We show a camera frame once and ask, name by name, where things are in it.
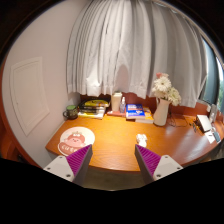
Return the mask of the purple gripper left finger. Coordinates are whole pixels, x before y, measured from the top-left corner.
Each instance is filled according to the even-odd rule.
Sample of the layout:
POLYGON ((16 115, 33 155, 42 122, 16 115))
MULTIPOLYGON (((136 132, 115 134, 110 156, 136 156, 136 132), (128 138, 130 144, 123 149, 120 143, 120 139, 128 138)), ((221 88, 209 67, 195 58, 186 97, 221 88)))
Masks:
POLYGON ((87 145, 69 156, 56 157, 44 170, 81 186, 92 154, 92 145, 87 145))

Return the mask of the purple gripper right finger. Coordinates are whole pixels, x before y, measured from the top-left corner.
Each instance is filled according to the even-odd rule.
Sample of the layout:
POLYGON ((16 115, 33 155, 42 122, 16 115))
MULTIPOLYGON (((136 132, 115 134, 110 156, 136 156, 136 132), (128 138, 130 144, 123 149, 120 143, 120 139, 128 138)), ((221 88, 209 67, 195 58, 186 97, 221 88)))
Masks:
POLYGON ((182 166, 169 155, 159 156, 140 145, 135 145, 135 157, 145 184, 160 180, 182 169, 182 166))

